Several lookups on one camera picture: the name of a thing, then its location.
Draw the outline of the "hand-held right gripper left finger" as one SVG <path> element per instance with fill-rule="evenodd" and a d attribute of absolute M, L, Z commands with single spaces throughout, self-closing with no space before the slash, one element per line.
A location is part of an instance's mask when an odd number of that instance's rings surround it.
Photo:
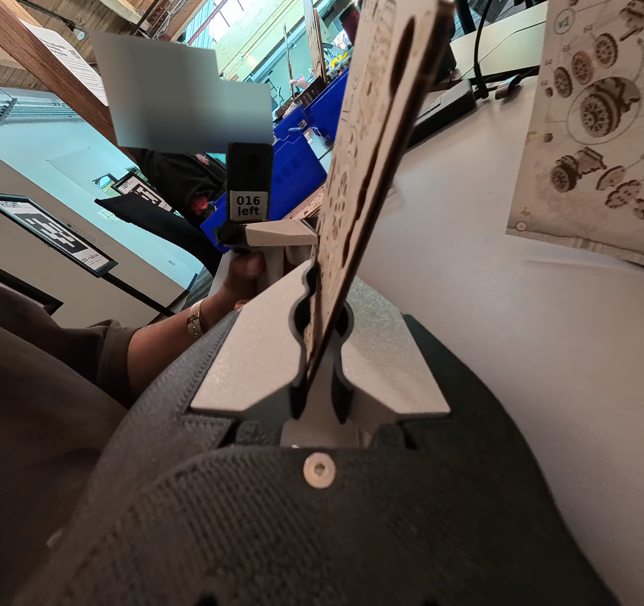
<path fill-rule="evenodd" d="M 191 401 L 194 412 L 238 420 L 290 420 L 306 402 L 298 305 L 308 309 L 309 259 L 232 316 L 231 328 Z"/>

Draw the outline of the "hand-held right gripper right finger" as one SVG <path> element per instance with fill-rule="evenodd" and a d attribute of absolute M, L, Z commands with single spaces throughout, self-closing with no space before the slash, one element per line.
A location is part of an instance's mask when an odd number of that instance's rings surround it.
<path fill-rule="evenodd" d="M 341 424 L 364 432 L 450 414 L 450 407 L 398 308 L 353 282 L 336 321 L 331 401 Z"/>

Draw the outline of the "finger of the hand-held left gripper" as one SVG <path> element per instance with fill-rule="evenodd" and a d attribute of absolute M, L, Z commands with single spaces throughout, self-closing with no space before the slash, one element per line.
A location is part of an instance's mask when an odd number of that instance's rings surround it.
<path fill-rule="evenodd" d="M 303 220 L 280 220 L 246 225 L 246 243 L 251 251 L 263 254 L 265 269 L 257 289 L 267 289 L 308 261 L 318 245 L 318 234 Z"/>

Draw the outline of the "laser-cut wooden model sheet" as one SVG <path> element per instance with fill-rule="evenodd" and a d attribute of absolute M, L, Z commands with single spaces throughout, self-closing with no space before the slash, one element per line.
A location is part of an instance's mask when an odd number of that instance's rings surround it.
<path fill-rule="evenodd" d="M 304 333 L 317 373 L 454 25 L 450 0 L 363 0 L 313 253 Z"/>

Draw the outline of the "person's left forearm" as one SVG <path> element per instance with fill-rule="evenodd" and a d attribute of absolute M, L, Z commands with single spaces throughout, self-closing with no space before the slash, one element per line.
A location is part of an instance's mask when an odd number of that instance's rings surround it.
<path fill-rule="evenodd" d="M 126 370 L 130 390 L 143 392 L 194 342 L 187 332 L 189 309 L 140 328 L 127 348 Z"/>

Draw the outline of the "grey desk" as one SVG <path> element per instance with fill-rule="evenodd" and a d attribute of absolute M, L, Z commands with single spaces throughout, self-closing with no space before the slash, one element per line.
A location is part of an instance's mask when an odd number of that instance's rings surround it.
<path fill-rule="evenodd" d="M 643 604 L 643 269 L 505 234 L 535 97 L 409 150 L 358 276 L 495 394 L 582 550 Z"/>

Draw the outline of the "person's left hand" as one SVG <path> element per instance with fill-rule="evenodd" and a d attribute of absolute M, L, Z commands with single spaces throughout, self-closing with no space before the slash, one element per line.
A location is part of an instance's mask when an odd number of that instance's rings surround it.
<path fill-rule="evenodd" d="M 239 309 L 256 295 L 258 277 L 265 271 L 265 258 L 259 252 L 234 254 L 227 274 L 217 290 L 200 306 L 200 321 L 209 330 L 231 311 Z"/>

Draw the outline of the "blue storage bin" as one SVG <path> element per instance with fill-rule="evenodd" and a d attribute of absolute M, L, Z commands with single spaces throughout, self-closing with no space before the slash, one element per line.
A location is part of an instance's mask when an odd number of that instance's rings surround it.
<path fill-rule="evenodd" d="M 290 129 L 285 140 L 273 145 L 273 168 L 270 192 L 269 220 L 286 217 L 302 201 L 324 184 L 326 171 L 313 149 L 298 129 Z M 220 251 L 215 241 L 215 226 L 223 213 L 224 194 L 214 203 L 215 209 L 201 224 L 200 229 L 212 245 Z"/>
<path fill-rule="evenodd" d="M 299 128 L 302 131 L 311 131 L 333 143 L 339 125 L 342 110 L 342 101 L 346 88 L 349 70 L 346 69 L 324 91 L 308 105 L 297 105 L 295 109 L 284 116 L 274 128 L 274 136 L 283 141 L 290 129 Z"/>

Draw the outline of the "black framed marker sign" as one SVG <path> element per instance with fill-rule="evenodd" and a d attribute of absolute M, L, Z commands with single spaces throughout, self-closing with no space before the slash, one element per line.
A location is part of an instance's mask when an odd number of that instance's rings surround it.
<path fill-rule="evenodd" d="M 28 197 L 2 193 L 1 214 L 99 279 L 118 265 Z"/>
<path fill-rule="evenodd" d="M 174 208 L 144 179 L 138 169 L 130 170 L 124 177 L 114 182 L 112 188 L 120 195 L 135 194 L 160 209 L 174 213 Z"/>

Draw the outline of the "black flat device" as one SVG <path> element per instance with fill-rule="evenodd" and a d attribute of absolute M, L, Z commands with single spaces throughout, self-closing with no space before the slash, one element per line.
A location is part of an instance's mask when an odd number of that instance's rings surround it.
<path fill-rule="evenodd" d="M 470 82 L 466 79 L 443 92 L 418 115 L 408 148 L 423 143 L 428 137 L 450 126 L 477 108 Z"/>

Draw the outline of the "white paper notice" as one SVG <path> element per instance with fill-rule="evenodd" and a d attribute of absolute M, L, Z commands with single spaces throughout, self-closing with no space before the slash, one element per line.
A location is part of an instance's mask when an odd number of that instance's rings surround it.
<path fill-rule="evenodd" d="M 85 61 L 75 47 L 55 31 L 32 25 L 24 20 L 21 22 L 103 105 L 109 105 L 99 73 Z"/>

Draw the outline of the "wooden beam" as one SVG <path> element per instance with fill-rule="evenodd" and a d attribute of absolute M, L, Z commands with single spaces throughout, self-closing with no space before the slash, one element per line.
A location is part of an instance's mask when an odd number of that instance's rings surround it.
<path fill-rule="evenodd" d="M 30 72 L 134 161 L 131 152 L 118 145 L 108 105 L 36 36 L 33 28 L 39 26 L 36 19 L 15 0 L 1 0 L 1 62 L 11 58 L 13 63 Z"/>

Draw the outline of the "white flat board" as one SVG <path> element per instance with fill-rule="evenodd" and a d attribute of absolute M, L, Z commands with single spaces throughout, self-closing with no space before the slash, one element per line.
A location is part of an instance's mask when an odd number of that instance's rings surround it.
<path fill-rule="evenodd" d="M 509 72 L 509 77 L 512 77 L 539 65 L 547 12 L 548 3 L 543 2 L 484 26 L 479 44 L 482 76 Z M 476 37 L 477 33 L 470 33 L 451 42 L 456 69 L 439 83 L 440 87 L 475 77 L 473 55 Z"/>

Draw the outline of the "model instruction booklet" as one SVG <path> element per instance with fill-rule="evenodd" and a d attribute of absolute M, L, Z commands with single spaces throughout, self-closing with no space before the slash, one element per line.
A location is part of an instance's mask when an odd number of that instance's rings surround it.
<path fill-rule="evenodd" d="M 643 265 L 643 0 L 549 0 L 506 233 Z"/>

